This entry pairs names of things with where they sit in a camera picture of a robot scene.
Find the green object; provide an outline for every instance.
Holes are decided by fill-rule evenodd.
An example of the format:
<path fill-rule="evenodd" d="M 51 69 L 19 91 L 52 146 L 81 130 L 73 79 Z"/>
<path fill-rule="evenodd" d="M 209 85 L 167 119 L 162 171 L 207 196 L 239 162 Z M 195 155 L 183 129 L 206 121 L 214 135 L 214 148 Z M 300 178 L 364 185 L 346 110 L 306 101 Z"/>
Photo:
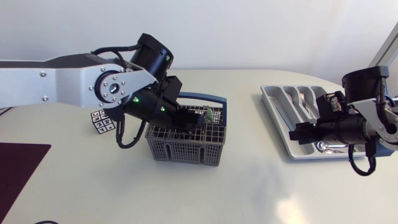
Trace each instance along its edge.
<path fill-rule="evenodd" d="M 212 121 L 214 119 L 214 114 L 213 114 L 213 110 L 212 109 L 208 109 L 207 110 L 207 118 Z"/>

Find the basket handle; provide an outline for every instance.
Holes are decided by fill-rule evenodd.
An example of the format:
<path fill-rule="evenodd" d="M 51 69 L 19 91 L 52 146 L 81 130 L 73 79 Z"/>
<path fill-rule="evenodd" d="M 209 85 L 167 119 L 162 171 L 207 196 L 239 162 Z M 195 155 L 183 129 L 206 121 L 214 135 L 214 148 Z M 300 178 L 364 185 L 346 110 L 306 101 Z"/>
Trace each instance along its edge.
<path fill-rule="evenodd" d="M 190 92 L 180 92 L 179 98 L 188 98 L 194 100 L 206 100 L 214 103 L 221 103 L 223 105 L 223 126 L 226 127 L 226 98 L 220 96 L 214 96 L 203 93 L 190 93 Z"/>

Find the table surface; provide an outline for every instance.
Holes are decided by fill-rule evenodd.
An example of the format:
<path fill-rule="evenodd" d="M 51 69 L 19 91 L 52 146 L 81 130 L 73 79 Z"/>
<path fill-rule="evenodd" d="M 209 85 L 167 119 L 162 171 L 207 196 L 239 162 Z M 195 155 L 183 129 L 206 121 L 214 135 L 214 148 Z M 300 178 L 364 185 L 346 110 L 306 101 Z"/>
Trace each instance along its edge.
<path fill-rule="evenodd" d="M 218 167 L 155 161 L 144 137 L 120 149 L 90 113 L 60 103 L 0 117 L 0 142 L 51 144 L 3 223 L 396 223 L 397 153 L 356 174 L 348 159 L 294 161 L 261 101 L 261 85 L 339 85 L 277 70 L 171 70 L 182 91 L 228 99 Z M 205 101 L 180 100 L 203 105 Z M 128 117 L 124 138 L 139 121 Z M 358 166 L 368 168 L 367 160 Z"/>

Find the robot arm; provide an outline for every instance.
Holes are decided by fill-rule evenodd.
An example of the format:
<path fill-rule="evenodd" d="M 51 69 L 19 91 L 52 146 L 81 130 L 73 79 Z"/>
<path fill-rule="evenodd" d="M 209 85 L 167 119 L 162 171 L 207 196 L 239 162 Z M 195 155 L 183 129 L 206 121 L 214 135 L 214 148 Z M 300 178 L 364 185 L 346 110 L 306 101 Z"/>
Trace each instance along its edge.
<path fill-rule="evenodd" d="M 133 50 L 129 62 L 119 53 Z M 105 52 L 115 53 L 118 59 L 98 56 Z M 167 76 L 173 58 L 159 41 L 142 34 L 130 47 L 106 47 L 45 62 L 0 61 L 0 108 L 53 102 L 104 108 L 116 122 L 121 148 L 135 145 L 146 122 L 189 132 L 201 126 L 204 117 L 178 106 L 182 83 Z M 129 144 L 122 143 L 125 113 L 142 120 Z"/>
<path fill-rule="evenodd" d="M 0 62 L 0 107 L 61 102 L 114 108 L 122 99 L 157 82 L 145 69 L 129 70 L 94 54 L 45 62 Z"/>
<path fill-rule="evenodd" d="M 337 91 L 317 99 L 316 124 L 299 123 L 289 132 L 299 144 L 327 142 L 349 145 L 349 161 L 359 175 L 370 175 L 378 156 L 398 150 L 398 107 L 385 95 L 388 67 L 376 66 L 343 77 L 345 96 Z M 370 168 L 359 170 L 353 160 L 355 144 L 364 144 Z"/>

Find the checkerboard marker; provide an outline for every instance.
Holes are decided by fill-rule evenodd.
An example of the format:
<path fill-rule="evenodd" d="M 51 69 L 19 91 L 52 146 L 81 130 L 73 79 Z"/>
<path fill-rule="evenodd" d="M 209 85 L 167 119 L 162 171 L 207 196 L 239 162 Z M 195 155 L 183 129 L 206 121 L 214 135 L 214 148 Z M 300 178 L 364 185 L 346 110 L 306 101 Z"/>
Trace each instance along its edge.
<path fill-rule="evenodd" d="M 104 110 L 92 112 L 91 120 L 99 134 L 115 129 L 112 120 L 105 114 Z"/>

